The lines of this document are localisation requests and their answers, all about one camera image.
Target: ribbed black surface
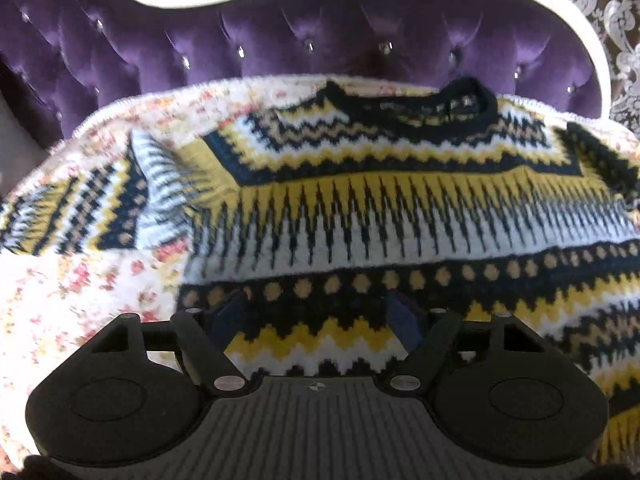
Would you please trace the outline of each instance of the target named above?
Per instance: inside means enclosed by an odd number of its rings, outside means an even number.
[[[170,452],[114,469],[66,469],[87,480],[574,480],[587,460],[545,469],[496,465],[450,443],[415,399],[370,379],[265,378],[215,402]]]

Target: headboard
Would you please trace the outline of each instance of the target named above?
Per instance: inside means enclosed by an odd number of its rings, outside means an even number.
[[[0,16],[0,91],[43,146],[114,100],[240,76],[441,87],[472,75],[494,92],[602,113],[583,42],[532,0],[0,0]]]

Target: black device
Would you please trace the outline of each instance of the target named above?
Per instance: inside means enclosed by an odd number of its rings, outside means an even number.
[[[109,323],[28,399],[42,457],[24,478],[632,478],[588,459],[607,423],[600,389],[508,313],[469,322],[391,294],[387,322],[408,356],[384,378],[248,380],[223,353],[247,301]],[[175,352],[184,373],[151,350]]]

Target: black neckline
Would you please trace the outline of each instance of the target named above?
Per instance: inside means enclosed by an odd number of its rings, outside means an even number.
[[[445,137],[454,139],[466,134],[485,131],[498,120],[498,101],[495,95],[485,88],[477,79],[464,77],[452,81],[441,91],[427,96],[382,96],[362,97],[347,94],[340,85],[328,81],[321,91],[338,108],[345,111],[353,121],[363,124],[377,125],[387,128],[406,137]],[[383,104],[394,104],[419,114],[422,108],[436,108],[447,105],[464,96],[474,96],[478,100],[480,111],[477,116],[466,120],[453,120],[446,124],[412,126],[398,120],[397,115],[381,107]]]

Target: round black disc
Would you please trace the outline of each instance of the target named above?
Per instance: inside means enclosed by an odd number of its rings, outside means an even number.
[[[31,394],[26,420],[40,452],[64,462],[148,458],[177,444],[198,416],[191,381],[159,364],[114,352],[62,371]]]
[[[546,354],[502,352],[437,386],[436,418],[460,446],[490,460],[536,466],[583,456],[607,423],[600,389]]]

